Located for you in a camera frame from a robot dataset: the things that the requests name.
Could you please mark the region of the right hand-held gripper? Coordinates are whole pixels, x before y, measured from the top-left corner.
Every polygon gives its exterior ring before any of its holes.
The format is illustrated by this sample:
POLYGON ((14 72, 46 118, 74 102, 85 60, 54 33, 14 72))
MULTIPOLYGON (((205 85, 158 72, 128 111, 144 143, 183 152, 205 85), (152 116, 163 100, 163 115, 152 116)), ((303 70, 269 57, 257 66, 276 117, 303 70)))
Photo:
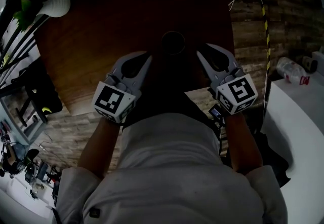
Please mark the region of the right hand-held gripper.
POLYGON ((200 51, 196 54, 211 81, 215 99, 230 114, 236 114, 250 107, 258 97, 258 92, 249 74, 237 67, 232 71, 235 56, 227 49, 207 44, 207 58, 200 51))

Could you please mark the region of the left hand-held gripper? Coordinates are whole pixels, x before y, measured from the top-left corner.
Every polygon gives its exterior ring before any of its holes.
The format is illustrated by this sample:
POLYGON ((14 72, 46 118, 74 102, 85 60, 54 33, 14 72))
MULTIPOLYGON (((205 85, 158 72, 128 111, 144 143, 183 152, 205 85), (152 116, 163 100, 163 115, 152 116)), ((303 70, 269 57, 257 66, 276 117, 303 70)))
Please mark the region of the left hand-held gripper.
POLYGON ((152 56, 146 51, 119 58, 112 72, 99 82, 92 105, 101 116, 122 124, 141 96, 141 87, 150 68, 152 56))

